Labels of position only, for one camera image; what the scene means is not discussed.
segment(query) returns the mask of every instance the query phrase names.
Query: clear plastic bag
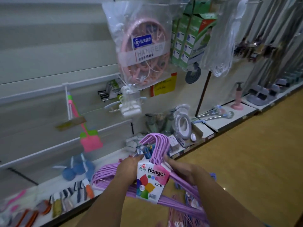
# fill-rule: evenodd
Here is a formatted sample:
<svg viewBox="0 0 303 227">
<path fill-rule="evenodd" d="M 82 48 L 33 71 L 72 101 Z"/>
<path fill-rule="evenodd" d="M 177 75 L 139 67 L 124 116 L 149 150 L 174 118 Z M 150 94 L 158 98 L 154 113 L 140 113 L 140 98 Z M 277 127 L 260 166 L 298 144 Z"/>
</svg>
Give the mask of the clear plastic bag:
<svg viewBox="0 0 303 227">
<path fill-rule="evenodd" d="M 140 90 L 169 78 L 169 5 L 135 0 L 105 2 L 102 7 L 124 81 Z"/>
</svg>

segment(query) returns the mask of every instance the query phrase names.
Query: yellow price tag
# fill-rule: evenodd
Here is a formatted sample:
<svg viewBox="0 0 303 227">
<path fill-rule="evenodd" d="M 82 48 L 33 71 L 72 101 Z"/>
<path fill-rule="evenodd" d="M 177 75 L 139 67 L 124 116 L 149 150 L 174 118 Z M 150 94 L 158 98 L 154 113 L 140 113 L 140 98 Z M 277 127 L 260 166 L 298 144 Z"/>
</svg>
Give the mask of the yellow price tag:
<svg viewBox="0 0 303 227">
<path fill-rule="evenodd" d="M 177 73 L 172 73 L 172 76 L 168 79 L 161 81 L 153 86 L 151 86 L 151 97 L 157 96 L 160 94 L 166 94 L 175 90 Z"/>
</svg>

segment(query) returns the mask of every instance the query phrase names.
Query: wooden floor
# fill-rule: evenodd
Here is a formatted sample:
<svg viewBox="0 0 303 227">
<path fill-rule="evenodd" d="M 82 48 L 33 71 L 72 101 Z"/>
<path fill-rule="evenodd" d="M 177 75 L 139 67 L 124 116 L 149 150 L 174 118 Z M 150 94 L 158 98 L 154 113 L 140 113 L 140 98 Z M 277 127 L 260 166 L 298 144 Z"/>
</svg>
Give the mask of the wooden floor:
<svg viewBox="0 0 303 227">
<path fill-rule="evenodd" d="M 217 182 L 261 221 L 293 227 L 303 212 L 302 102 L 303 90 L 179 161 L 216 173 Z M 164 194 L 175 192 L 170 180 Z M 82 215 L 62 227 L 75 226 Z M 159 221 L 167 226 L 167 220 L 168 208 L 125 199 L 121 227 L 155 227 Z"/>
</svg>

